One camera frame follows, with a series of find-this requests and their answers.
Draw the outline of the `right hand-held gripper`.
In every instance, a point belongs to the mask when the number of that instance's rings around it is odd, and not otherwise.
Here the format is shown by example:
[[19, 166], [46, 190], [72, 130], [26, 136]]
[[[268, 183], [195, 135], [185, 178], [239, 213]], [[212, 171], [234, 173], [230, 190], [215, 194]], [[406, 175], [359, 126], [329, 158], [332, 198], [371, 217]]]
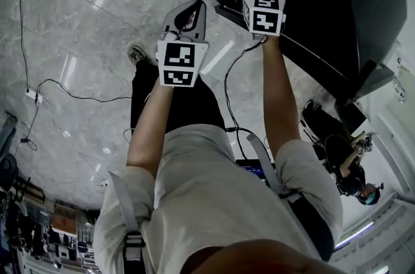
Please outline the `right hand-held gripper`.
[[243, 16], [252, 34], [279, 36], [286, 21], [285, 0], [243, 0]]

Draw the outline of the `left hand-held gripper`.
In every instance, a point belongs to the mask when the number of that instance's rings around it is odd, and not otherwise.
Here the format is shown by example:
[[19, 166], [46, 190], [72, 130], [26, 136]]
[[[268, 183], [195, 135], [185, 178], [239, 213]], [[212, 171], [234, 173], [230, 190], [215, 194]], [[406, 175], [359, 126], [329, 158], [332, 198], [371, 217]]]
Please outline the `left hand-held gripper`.
[[[162, 86], [195, 86], [209, 49], [209, 43], [204, 41], [206, 12], [203, 0], [192, 0], [177, 6], [166, 15], [161, 30], [163, 33], [156, 45]], [[193, 38], [179, 35], [190, 35]]]

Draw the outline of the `person's left forearm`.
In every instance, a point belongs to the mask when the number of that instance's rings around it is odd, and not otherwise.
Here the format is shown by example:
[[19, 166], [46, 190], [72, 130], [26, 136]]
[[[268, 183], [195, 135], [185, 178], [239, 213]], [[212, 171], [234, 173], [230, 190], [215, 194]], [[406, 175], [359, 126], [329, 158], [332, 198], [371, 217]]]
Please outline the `person's left forearm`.
[[157, 80], [132, 134], [127, 166], [145, 169], [157, 176], [174, 88]]

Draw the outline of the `person's right forearm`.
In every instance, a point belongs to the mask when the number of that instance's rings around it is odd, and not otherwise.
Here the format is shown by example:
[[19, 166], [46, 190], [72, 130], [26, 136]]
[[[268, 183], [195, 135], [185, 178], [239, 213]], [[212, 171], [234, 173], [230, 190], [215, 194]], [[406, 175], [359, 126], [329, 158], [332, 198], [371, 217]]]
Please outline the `person's right forearm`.
[[290, 141], [298, 140], [298, 109], [279, 38], [269, 37], [263, 48], [263, 115], [268, 145], [278, 166], [278, 154]]

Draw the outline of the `person's grey shoe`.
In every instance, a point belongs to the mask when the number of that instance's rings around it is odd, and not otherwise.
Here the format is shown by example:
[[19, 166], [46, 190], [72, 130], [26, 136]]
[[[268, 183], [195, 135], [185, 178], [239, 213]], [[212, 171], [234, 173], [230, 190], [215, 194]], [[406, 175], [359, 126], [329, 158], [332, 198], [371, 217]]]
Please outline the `person's grey shoe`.
[[128, 48], [127, 56], [133, 65], [137, 65], [141, 60], [146, 60], [147, 55], [138, 45], [131, 45]]

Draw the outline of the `person's black trousers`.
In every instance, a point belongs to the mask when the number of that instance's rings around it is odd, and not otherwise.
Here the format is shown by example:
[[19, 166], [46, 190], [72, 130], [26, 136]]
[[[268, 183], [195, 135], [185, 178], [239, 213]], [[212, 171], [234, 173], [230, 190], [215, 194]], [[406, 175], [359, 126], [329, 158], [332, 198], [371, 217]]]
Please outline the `person's black trousers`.
[[[132, 80], [130, 126], [136, 126], [144, 101], [158, 80], [158, 68], [146, 60], [136, 64]], [[210, 88], [198, 77], [194, 87], [176, 87], [173, 91], [166, 132], [192, 124], [209, 124], [224, 129], [224, 119], [217, 99]]]

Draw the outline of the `black tablet with lit screen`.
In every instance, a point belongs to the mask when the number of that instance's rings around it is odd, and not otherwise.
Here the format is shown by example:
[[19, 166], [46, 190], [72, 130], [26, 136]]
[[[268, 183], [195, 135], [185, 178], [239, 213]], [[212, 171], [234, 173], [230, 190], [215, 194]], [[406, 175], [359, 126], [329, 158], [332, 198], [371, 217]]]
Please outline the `black tablet with lit screen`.
[[269, 186], [268, 180], [263, 172], [259, 159], [237, 159], [236, 164], [245, 170], [255, 174], [259, 179]]

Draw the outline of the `person's light grey shirt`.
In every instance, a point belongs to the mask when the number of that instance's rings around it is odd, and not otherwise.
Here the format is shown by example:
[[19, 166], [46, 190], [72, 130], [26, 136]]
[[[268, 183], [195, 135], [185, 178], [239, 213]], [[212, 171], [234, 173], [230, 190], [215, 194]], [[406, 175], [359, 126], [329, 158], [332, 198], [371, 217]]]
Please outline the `person's light grey shirt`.
[[[342, 202], [311, 143], [298, 139], [285, 143], [275, 164], [285, 188], [305, 196], [336, 243], [343, 228]], [[123, 180], [132, 201], [149, 273], [179, 274], [193, 253], [245, 240], [277, 240], [318, 257], [311, 238], [283, 200], [235, 164], [228, 136], [217, 126], [195, 124], [167, 133], [156, 179], [133, 166], [115, 175]], [[127, 229], [112, 181], [94, 230], [96, 264], [104, 274], [122, 273]]]

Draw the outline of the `person's chin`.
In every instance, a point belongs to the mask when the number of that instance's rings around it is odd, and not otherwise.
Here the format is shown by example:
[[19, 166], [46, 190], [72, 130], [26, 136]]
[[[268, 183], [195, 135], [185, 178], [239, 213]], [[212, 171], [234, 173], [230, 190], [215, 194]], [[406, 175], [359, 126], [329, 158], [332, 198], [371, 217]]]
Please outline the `person's chin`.
[[180, 274], [346, 274], [275, 240], [248, 240], [192, 254]]

